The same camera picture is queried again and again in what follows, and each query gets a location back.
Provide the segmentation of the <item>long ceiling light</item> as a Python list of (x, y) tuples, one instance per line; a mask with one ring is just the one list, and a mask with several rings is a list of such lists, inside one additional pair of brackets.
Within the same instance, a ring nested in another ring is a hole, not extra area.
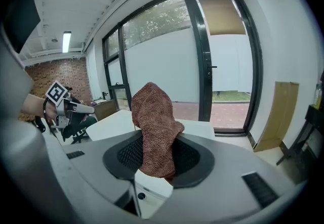
[(68, 53), (71, 31), (64, 31), (62, 37), (62, 53)]

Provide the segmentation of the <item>person's left forearm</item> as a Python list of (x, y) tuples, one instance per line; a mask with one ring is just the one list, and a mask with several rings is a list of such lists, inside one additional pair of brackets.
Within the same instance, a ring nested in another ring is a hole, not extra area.
[(55, 105), (51, 101), (49, 101), (46, 103), (45, 109), (43, 109), (44, 102), (45, 99), (32, 94), (28, 94), (20, 112), (28, 115), (55, 120), (57, 116)]

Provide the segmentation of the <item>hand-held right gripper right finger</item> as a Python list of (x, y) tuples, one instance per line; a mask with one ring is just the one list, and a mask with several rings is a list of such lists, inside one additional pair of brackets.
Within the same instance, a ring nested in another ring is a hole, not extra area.
[[(151, 216), (152, 224), (272, 224), (298, 198), (304, 183), (295, 185), (252, 152), (232, 144), (190, 134), (186, 138), (209, 149), (215, 163), (209, 176), (191, 188), (173, 189)], [(278, 195), (261, 207), (243, 177), (257, 173)]]

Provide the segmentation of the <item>wooden cabinet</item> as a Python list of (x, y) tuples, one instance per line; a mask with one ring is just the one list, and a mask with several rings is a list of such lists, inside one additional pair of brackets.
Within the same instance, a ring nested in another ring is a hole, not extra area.
[(117, 112), (114, 100), (97, 100), (93, 102), (95, 117), (98, 121)]

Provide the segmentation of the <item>brown paper sheet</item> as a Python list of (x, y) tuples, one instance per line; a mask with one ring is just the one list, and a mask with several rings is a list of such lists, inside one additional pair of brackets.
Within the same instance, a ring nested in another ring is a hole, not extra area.
[(232, 0), (198, 0), (210, 35), (245, 35), (246, 30)]

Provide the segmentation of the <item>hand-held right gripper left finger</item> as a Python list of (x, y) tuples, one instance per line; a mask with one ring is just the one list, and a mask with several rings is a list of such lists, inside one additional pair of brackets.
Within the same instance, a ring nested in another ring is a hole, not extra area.
[(70, 159), (82, 179), (106, 201), (134, 215), (141, 215), (135, 173), (117, 158), (119, 150), (141, 136), (141, 131), (137, 130), (99, 141), (63, 146), (63, 151), (66, 154), (84, 152)]

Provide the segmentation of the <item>black office chair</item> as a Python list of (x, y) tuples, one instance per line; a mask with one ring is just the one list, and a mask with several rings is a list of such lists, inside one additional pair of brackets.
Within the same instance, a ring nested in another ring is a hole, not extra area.
[(86, 115), (85, 120), (80, 121), (80, 123), (74, 121), (61, 131), (63, 142), (70, 137), (73, 138), (71, 144), (81, 143), (82, 140), (88, 139), (86, 129), (97, 122), (97, 119), (90, 115)]

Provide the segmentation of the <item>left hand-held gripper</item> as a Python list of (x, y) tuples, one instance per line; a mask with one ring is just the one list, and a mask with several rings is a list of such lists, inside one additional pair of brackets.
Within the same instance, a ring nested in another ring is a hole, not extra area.
[(46, 103), (51, 101), (55, 105), (57, 111), (57, 116), (54, 120), (55, 125), (53, 125), (52, 128), (64, 129), (67, 127), (70, 123), (72, 112), (81, 114), (95, 113), (94, 107), (72, 102), (67, 88), (57, 80), (53, 82), (45, 95), (45, 107)]

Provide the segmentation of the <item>black-framed glass door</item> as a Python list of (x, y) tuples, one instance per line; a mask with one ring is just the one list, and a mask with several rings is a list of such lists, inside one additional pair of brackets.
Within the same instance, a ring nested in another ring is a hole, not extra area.
[[(199, 110), (198, 119), (208, 121), (212, 111), (212, 59), (209, 48), (206, 23), (203, 22), (203, 14), (196, 0), (184, 0), (188, 9), (192, 24), (194, 40), (197, 51), (198, 75), (199, 75)], [(253, 62), (252, 96), (248, 113), (242, 128), (215, 128), (216, 136), (242, 137), (248, 135), (255, 121), (263, 85), (262, 49), (259, 35), (252, 15), (244, 0), (234, 0), (247, 27)]]

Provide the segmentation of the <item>leaning cardboard panel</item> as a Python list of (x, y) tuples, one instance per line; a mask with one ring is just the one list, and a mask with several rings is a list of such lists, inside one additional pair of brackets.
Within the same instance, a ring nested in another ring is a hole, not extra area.
[(276, 82), (271, 111), (254, 152), (279, 147), (291, 124), (299, 91), (296, 82)]

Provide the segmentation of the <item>brown wiping cloth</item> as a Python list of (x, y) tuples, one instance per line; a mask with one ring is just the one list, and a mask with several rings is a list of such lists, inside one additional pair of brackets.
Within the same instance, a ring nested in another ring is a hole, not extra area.
[(141, 129), (143, 137), (140, 171), (171, 184), (176, 173), (172, 145), (185, 130), (173, 116), (171, 99), (158, 85), (148, 82), (132, 97), (131, 111), (132, 122)]

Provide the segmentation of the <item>black-framed window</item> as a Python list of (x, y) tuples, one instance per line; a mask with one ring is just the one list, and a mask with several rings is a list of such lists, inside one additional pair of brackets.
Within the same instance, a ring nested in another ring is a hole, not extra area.
[(148, 82), (171, 99), (177, 119), (199, 118), (199, 68), (185, 0), (164, 0), (119, 25), (103, 45), (111, 90), (128, 110)]

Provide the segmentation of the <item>yellow-green bottle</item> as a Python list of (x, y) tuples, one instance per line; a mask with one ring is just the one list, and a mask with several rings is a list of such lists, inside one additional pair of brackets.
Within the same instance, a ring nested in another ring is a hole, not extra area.
[(321, 97), (322, 97), (322, 83), (320, 82), (316, 85), (316, 89), (315, 89), (314, 103), (313, 103), (314, 108), (316, 109), (320, 108)]

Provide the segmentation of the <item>black metal shelf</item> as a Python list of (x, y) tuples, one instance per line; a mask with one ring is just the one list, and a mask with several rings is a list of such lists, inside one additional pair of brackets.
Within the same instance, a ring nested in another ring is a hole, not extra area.
[(309, 106), (304, 124), (290, 147), (281, 143), (283, 152), (276, 165), (285, 160), (291, 162), (298, 171), (298, 180), (306, 181), (320, 157), (324, 146), (324, 112)]

